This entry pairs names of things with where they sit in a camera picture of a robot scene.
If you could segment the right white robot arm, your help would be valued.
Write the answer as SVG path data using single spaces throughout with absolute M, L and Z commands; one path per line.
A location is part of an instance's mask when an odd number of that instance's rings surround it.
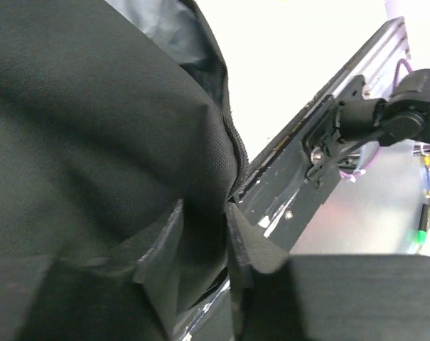
M 408 74 L 388 100 L 344 99 L 332 104 L 306 137 L 313 164 L 306 178 L 318 180 L 369 142 L 385 147 L 406 139 L 430 144 L 430 69 Z

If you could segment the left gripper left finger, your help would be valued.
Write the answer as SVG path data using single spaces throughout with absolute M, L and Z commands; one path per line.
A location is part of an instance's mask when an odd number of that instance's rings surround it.
M 0 340 L 170 340 L 183 220 L 178 201 L 109 255 L 81 265 L 0 256 Z

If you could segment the black student backpack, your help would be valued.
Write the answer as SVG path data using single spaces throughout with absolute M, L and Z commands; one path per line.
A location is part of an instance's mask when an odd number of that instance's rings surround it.
M 224 267 L 246 168 L 194 1 L 0 1 L 0 256 L 91 264 L 182 200 L 182 313 Z

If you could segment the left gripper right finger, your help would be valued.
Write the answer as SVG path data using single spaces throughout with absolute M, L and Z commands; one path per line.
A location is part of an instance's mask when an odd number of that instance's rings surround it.
M 430 257 L 292 256 L 225 217 L 236 340 L 430 340 Z

